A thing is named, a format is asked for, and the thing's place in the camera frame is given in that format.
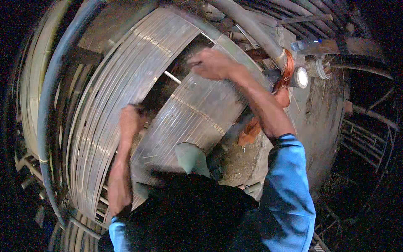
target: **wire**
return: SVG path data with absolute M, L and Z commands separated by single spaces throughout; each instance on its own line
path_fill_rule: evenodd
M 283 77 L 281 80 L 276 84 L 274 90 L 278 90 L 282 86 L 288 86 L 288 83 L 291 80 L 291 77 L 294 73 L 295 62 L 292 54 L 290 51 L 284 48 L 285 54 L 287 55 L 287 64 L 284 69 Z

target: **rubber hose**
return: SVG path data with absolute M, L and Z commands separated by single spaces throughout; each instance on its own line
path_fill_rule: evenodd
M 61 215 L 57 200 L 55 197 L 52 174 L 49 163 L 50 142 L 50 118 L 54 110 L 54 99 L 59 82 L 63 76 L 67 54 L 73 45 L 76 45 L 82 33 L 88 25 L 94 20 L 96 15 L 106 6 L 105 0 L 89 0 L 84 3 L 82 10 L 79 10 L 70 25 L 67 27 L 60 39 L 52 59 L 49 62 L 48 69 L 44 78 L 41 99 L 38 110 L 38 156 L 41 166 L 41 172 L 44 179 L 44 185 L 53 211 L 60 221 L 62 227 L 66 226 L 66 220 Z

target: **person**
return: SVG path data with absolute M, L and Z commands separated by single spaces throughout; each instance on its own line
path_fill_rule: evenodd
M 203 78 L 232 80 L 273 143 L 260 202 L 210 179 L 203 152 L 182 143 L 175 153 L 186 173 L 160 175 L 163 184 L 130 212 L 128 154 L 145 117 L 141 109 L 128 105 L 121 111 L 120 144 L 108 180 L 112 224 L 99 251 L 308 251 L 316 214 L 305 150 L 281 104 L 245 66 L 216 50 L 203 49 L 188 63 Z

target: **dark background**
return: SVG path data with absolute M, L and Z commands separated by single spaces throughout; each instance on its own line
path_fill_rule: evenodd
M 46 247 L 43 235 L 34 220 L 27 216 L 29 205 L 24 199 L 20 187 L 15 182 L 13 160 L 13 104 L 9 103 L 11 95 L 8 77 L 12 71 L 15 57 L 24 44 L 25 34 L 38 22 L 49 1 L 0 1 L 0 94 L 1 94 L 1 128 L 0 128 L 0 250 L 3 251 L 40 251 Z M 384 82 L 371 74 L 351 74 L 351 100 L 360 106 L 369 106 L 380 98 L 389 88 L 396 84 L 396 105 L 402 105 L 402 4 L 392 1 L 355 1 L 366 19 L 372 32 L 389 56 L 390 71 L 394 81 Z M 378 107 L 379 113 L 389 115 L 394 111 L 392 100 Z M 402 230 L 402 134 L 397 137 L 395 173 L 390 174 L 382 187 L 381 196 L 374 200 L 373 207 L 366 221 L 356 225 L 350 234 L 345 234 L 345 241 L 340 251 L 401 251 Z

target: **blue sleeve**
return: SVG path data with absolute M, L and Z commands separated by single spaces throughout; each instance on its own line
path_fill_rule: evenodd
M 258 211 L 258 229 L 270 251 L 308 251 L 315 225 L 305 150 L 292 134 L 277 138 Z
M 119 221 L 117 217 L 112 218 L 109 226 L 109 236 L 115 252 L 128 252 L 129 244 L 125 239 L 126 225 Z

